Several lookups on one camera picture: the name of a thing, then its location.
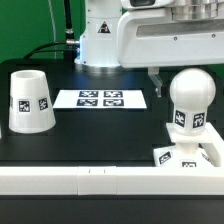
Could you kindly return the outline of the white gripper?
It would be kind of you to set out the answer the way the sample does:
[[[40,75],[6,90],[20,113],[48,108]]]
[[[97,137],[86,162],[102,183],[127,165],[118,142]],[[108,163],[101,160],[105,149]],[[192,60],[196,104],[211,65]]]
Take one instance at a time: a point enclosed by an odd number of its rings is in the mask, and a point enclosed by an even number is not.
[[[224,63],[224,6],[200,21],[175,21],[170,8],[127,11],[117,27],[117,58],[125,68],[149,67],[161,97],[158,67]]]

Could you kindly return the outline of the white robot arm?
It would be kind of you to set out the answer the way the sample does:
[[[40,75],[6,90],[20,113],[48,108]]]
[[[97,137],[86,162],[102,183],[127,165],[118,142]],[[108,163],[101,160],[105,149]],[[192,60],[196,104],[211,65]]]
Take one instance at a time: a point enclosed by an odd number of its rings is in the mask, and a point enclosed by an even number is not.
[[[224,63],[224,0],[85,0],[78,68],[113,73]]]

